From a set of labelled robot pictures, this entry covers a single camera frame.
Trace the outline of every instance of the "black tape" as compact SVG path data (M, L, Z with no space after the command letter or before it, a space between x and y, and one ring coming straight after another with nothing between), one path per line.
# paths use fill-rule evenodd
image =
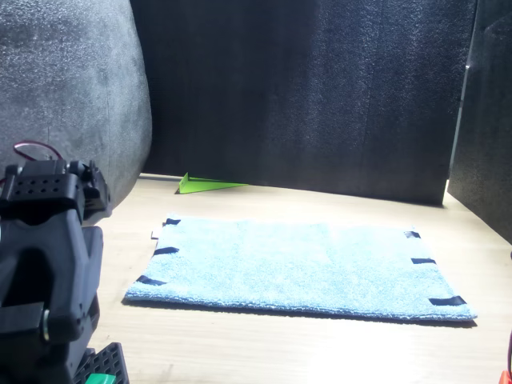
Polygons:
M147 284L148 286L163 286L164 284L167 284L166 282L161 282L160 280L154 280L152 278L148 278L147 276L142 275L140 278L137 279L138 282L141 282L142 284Z
M460 296L453 296L452 298L429 298L433 306L461 306L466 302Z
M168 218L166 220L166 224L165 225L168 226L169 224L171 224L172 226L176 226L177 224L179 224L180 221L181 220L174 220L172 218Z
M437 264L432 258L412 258L411 261L413 264L427 264L428 262Z
M414 232L413 230L408 230L404 232L404 235L407 238L421 238L418 232Z
M176 252L179 252L178 248L174 248L173 246L167 246L166 248L154 250L153 256L156 256L157 254L175 254Z

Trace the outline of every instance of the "green triangular object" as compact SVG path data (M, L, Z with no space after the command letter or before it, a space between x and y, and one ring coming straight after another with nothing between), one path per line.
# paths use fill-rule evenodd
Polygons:
M221 190L222 188L233 188L234 186L246 186L237 182L221 182L220 180L210 180L208 178L191 178L186 173L179 182L180 194L192 194L193 192L203 192L204 190Z
M114 384L115 376L112 374L92 374L86 384Z

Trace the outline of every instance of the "blue towel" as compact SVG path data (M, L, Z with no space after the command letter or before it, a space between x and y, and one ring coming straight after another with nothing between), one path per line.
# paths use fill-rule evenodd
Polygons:
M127 301L469 321L419 234L169 216Z

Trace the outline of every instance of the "red wire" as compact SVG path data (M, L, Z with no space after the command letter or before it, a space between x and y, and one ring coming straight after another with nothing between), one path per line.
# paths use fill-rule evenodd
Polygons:
M35 142L33 140L23 140L23 141L17 142L16 144L13 145L13 151L16 154L19 154L20 156L22 156L22 157L24 157L27 160L30 160L32 162L36 161L36 159L33 158L32 156L29 156L28 154L24 154L23 152L21 152L18 149L18 148L21 148L21 147L24 147L24 146L41 146L43 148L51 150L55 154L55 156L57 156L57 158L59 160L62 160L61 154L55 148L53 148L52 146L49 146L48 144L45 144L44 142Z

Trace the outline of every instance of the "orange object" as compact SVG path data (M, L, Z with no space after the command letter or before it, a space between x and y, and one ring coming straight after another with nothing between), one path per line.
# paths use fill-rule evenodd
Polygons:
M512 384L512 380L510 380L509 373L506 370L502 372L502 376L499 379L499 384Z

